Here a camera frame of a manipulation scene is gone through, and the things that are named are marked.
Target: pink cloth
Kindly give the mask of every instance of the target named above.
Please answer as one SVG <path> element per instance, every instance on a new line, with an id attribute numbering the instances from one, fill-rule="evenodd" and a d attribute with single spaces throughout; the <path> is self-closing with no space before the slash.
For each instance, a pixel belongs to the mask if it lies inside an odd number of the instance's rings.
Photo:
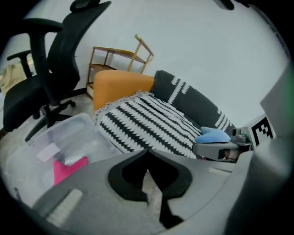
<path id="1" fill-rule="evenodd" d="M 88 165 L 88 158 L 82 157 L 75 164 L 71 166 L 65 166 L 59 161 L 54 161 L 53 169 L 54 169 L 54 185 L 59 184 L 61 181 L 66 179 L 72 173 L 76 172 L 81 167 Z"/>

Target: office chair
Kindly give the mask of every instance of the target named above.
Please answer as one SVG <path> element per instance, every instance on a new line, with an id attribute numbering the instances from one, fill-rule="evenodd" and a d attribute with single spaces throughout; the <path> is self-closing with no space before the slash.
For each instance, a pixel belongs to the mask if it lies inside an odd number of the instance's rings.
<path id="1" fill-rule="evenodd" d="M 32 77 L 32 73 L 31 73 L 31 70 L 29 69 L 28 62 L 27 62 L 27 55 L 28 54 L 31 54 L 31 50 L 25 50 L 25 51 L 13 54 L 11 56 L 8 56 L 8 58 L 7 58 L 8 61 L 15 59 L 15 58 L 20 59 L 24 74 L 26 75 L 27 79 Z M 37 112 L 35 112 L 33 114 L 33 119 L 39 119 L 39 118 L 40 118 L 40 111 L 38 110 Z"/>
<path id="2" fill-rule="evenodd" d="M 46 19 L 23 19 L 13 30 L 13 35 L 27 33 L 30 37 L 31 53 L 37 75 L 13 86 L 4 100 L 3 126 L 11 132 L 41 109 L 44 117 L 25 138 L 29 141 L 45 125 L 53 126 L 69 115 L 60 114 L 73 101 L 60 101 L 79 82 L 79 71 L 74 59 L 76 48 L 90 25 L 111 4 L 99 4 L 100 0 L 76 0 L 71 6 L 72 13 L 62 23 Z M 45 35 L 57 33 L 46 58 Z"/>

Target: white wall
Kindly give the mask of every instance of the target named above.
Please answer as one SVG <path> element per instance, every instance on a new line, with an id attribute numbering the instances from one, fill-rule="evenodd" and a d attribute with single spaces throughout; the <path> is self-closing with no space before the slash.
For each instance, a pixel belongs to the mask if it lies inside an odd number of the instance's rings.
<path id="1" fill-rule="evenodd" d="M 47 0 L 37 13 L 61 22 L 71 2 Z M 139 34 L 155 54 L 145 74 L 172 73 L 211 99 L 236 126 L 249 122 L 263 113 L 259 102 L 282 74 L 287 58 L 259 15 L 234 4 L 235 10 L 226 11 L 213 0 L 113 0 L 77 48 L 77 88 L 85 87 L 93 46 L 134 51 L 134 35 Z M 54 36 L 47 35 L 47 49 Z M 18 41 L 9 52 L 23 47 Z M 101 55 L 95 60 L 101 61 Z M 143 49 L 140 55 L 147 56 Z M 127 61 L 115 56 L 113 64 L 123 69 Z M 136 63 L 134 71 L 139 68 Z"/>

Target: plastic storage box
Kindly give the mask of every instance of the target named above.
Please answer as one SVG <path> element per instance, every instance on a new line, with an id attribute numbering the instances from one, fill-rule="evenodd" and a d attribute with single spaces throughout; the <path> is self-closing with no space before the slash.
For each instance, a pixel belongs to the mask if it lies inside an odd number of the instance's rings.
<path id="1" fill-rule="evenodd" d="M 6 186 L 14 198 L 28 206 L 54 185 L 54 161 L 71 166 L 82 157 L 88 164 L 120 154 L 87 114 L 68 118 L 47 129 L 10 156 L 5 164 Z"/>

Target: blue cloth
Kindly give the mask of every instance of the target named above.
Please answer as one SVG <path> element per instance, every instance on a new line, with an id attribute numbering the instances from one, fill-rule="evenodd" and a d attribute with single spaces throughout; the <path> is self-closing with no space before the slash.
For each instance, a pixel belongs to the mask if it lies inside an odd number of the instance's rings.
<path id="1" fill-rule="evenodd" d="M 218 130 L 209 127 L 201 127 L 201 136 L 195 138 L 196 143 L 207 144 L 207 143 L 216 143 L 216 142 L 229 142 L 229 135 L 223 130 Z"/>

